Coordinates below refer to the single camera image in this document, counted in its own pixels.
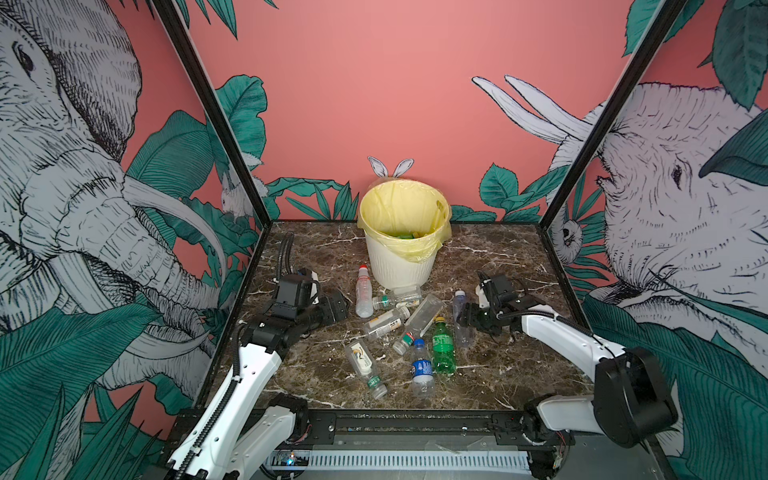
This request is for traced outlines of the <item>black frame post left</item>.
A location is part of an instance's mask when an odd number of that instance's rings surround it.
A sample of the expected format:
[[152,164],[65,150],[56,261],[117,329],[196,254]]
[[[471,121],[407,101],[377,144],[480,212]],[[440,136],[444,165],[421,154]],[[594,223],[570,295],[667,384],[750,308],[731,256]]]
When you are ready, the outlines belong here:
[[269,229],[272,226],[272,220],[253,183],[253,176],[246,167],[242,151],[222,109],[215,89],[210,83],[210,78],[187,33],[186,26],[182,22],[183,18],[180,16],[178,5],[175,1],[168,0],[154,0],[152,5],[202,103],[205,114],[212,122],[214,131],[222,143],[228,160],[241,181],[256,218],[262,227]]

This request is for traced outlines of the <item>clear tall bottle barcode label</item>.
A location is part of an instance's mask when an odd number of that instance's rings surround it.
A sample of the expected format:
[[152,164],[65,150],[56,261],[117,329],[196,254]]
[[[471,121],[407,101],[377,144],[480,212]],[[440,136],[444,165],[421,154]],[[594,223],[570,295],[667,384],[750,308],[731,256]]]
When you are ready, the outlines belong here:
[[467,295],[463,290],[456,290],[452,300],[454,320],[454,344],[457,348],[468,349],[474,342],[473,331],[459,323],[464,305],[467,303]]

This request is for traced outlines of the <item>white ribbed trash bin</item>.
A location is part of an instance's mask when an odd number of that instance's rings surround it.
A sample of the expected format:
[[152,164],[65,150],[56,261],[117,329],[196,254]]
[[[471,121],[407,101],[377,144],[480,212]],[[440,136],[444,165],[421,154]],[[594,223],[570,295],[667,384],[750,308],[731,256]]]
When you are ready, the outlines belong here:
[[384,288],[423,286],[428,281],[439,250],[429,238],[402,239],[366,233],[365,240],[369,266]]

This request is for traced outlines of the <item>clear bottle green band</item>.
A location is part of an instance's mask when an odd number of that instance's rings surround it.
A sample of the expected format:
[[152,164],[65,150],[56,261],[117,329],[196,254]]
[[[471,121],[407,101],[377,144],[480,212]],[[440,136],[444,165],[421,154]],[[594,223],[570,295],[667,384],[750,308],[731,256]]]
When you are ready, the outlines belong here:
[[415,307],[423,299],[421,287],[418,285],[392,289],[389,292],[373,298],[375,311],[389,310],[401,306]]

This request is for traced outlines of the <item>white opaque bottle red cap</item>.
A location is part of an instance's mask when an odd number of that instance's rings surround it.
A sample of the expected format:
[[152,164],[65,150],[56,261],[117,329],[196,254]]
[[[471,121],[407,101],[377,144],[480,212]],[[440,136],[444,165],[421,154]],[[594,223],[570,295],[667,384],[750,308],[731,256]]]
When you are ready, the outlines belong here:
[[370,318],[374,313],[372,282],[366,265],[361,265],[358,270],[355,311],[363,319]]

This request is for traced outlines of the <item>black front rail base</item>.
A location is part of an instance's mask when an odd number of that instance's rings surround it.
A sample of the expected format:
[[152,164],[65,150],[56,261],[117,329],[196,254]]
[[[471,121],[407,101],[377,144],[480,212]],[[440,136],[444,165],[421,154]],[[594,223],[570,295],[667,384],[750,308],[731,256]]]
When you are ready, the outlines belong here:
[[[250,427],[265,409],[252,410]],[[163,465],[204,411],[183,412],[176,423]],[[522,451],[528,455],[531,476],[552,479],[561,470],[571,446],[568,432],[537,433],[527,413],[487,410],[326,410],[309,409],[310,430],[305,438],[283,443],[285,450],[371,451]],[[291,479],[317,470],[273,471],[262,464],[253,475]]]

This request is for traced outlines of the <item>black frame post right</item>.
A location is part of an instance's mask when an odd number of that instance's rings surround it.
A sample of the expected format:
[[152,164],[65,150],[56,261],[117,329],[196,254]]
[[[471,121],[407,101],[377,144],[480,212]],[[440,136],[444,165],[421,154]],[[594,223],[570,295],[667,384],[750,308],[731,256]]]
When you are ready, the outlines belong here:
[[554,222],[556,215],[596,156],[598,147],[605,140],[685,5],[686,1],[684,0],[667,0],[659,3],[631,60],[606,101],[595,126],[584,141],[563,183],[539,221],[538,227],[540,229],[548,229]]

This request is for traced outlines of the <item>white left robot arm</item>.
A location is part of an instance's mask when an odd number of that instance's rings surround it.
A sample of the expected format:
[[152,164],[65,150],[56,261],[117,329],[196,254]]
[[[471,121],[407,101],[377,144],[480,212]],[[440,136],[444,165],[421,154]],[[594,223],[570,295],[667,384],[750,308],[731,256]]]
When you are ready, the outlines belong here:
[[307,334],[349,317],[351,302],[338,289],[309,300],[294,318],[271,301],[237,334],[232,366],[213,400],[163,467],[146,479],[249,479],[283,443],[306,437],[307,402],[275,397],[259,419],[246,426],[267,383],[291,346]]

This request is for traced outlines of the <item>clear bottle sunflower label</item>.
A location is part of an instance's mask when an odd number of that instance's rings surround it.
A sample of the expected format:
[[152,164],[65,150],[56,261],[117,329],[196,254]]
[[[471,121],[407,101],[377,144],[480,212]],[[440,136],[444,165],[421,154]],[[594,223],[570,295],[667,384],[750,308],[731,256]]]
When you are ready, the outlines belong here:
[[428,294],[408,318],[401,338],[393,345],[394,351],[400,356],[404,356],[414,341],[424,336],[424,333],[443,310],[444,305],[443,300],[433,294]]

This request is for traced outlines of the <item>small green Sprite bottle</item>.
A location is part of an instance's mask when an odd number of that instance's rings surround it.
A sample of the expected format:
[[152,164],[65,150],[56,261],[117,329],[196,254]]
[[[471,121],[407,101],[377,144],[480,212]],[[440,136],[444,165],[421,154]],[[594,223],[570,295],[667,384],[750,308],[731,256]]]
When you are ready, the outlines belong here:
[[456,371],[454,340],[446,319],[442,316],[435,318],[432,337],[434,372],[453,375]]

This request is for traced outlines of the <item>clear bottle green cap lying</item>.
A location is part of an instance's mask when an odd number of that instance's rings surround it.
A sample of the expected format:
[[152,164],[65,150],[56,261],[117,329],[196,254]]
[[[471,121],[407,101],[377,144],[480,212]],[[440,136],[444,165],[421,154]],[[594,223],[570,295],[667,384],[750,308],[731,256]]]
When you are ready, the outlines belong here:
[[345,346],[345,354],[356,375],[366,384],[373,399],[382,399],[388,393],[388,388],[381,378],[368,346],[362,340],[356,340]]

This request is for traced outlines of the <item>yellow plastic bin liner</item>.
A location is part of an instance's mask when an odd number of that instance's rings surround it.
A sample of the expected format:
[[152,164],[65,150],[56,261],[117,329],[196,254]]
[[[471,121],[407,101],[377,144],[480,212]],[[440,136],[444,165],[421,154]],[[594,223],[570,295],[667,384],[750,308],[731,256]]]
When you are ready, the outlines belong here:
[[357,226],[372,235],[416,232],[440,249],[452,236],[451,217],[451,206],[439,190],[415,180],[389,179],[363,196]]

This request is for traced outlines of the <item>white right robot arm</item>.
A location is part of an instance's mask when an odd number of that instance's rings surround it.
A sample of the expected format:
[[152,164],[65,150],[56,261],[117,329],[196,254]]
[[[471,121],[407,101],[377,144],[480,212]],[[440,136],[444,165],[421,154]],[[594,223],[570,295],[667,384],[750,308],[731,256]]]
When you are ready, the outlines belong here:
[[486,309],[467,303],[457,323],[492,336],[505,327],[512,333],[522,332],[555,350],[593,383],[590,395],[554,395],[534,402],[527,420],[537,433],[601,434],[630,448],[679,419],[671,388],[654,354],[579,327],[536,297]]

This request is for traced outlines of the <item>small clear bottle blue cap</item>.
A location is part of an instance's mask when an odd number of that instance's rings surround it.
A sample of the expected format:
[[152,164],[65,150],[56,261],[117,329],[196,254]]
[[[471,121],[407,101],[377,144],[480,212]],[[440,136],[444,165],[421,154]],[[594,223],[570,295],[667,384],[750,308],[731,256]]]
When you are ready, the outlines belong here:
[[435,389],[433,365],[426,343],[416,339],[413,344],[411,360],[411,392],[417,398],[429,398]]

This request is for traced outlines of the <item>black frame post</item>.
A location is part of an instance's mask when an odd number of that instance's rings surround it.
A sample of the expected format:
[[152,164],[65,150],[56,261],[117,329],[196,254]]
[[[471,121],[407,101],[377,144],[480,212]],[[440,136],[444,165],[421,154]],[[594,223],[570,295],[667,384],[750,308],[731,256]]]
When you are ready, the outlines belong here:
[[272,220],[253,183],[253,176],[246,167],[242,151],[222,109],[215,89],[210,83],[210,78],[187,33],[186,26],[182,22],[183,18],[180,16],[178,5],[175,1],[168,0],[154,0],[152,5],[202,103],[205,114],[212,122],[214,131],[222,143],[228,160],[241,181],[256,218],[262,227],[269,229],[272,226]]
[[605,140],[685,5],[686,1],[684,0],[667,0],[659,3],[631,60],[606,101],[595,126],[584,141],[563,183],[539,221],[538,227],[540,229],[548,229],[554,222],[556,215],[596,156],[598,147]]

